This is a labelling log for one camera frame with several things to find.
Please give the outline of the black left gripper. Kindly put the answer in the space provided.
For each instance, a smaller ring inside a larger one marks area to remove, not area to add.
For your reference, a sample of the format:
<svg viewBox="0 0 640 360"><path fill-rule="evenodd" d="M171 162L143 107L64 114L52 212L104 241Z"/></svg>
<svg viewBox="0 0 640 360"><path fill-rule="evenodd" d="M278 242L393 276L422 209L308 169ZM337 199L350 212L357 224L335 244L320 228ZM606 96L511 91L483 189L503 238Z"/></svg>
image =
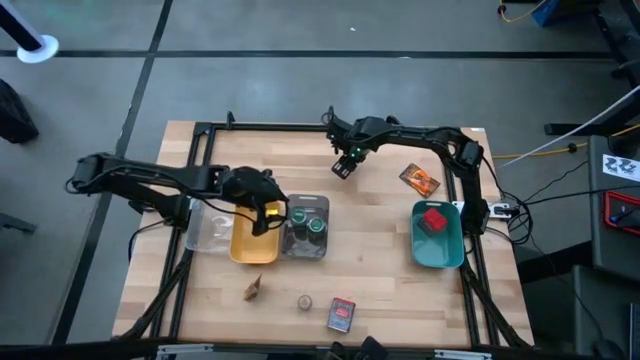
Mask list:
<svg viewBox="0 0 640 360"><path fill-rule="evenodd" d="M253 236L261 236L269 230L264 204L282 201L280 220L285 222L289 217L288 197L272 177L270 169L260 171L248 166L231 169L222 177L221 199L236 205L257 204L254 206Z"/></svg>

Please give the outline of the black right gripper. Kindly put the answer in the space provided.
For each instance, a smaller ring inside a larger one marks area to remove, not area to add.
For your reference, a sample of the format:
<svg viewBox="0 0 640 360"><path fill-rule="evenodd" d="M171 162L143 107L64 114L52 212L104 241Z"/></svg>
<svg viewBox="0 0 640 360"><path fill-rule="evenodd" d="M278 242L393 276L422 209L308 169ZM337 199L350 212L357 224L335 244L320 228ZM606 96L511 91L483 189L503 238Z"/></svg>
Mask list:
<svg viewBox="0 0 640 360"><path fill-rule="evenodd" d="M340 179L346 179L363 161L369 152L376 151L374 138L388 129L388 123L380 117L366 116L349 123L340 119L330 107L324 113L327 126L326 138L330 141L335 155L341 155L331 167Z"/></svg>

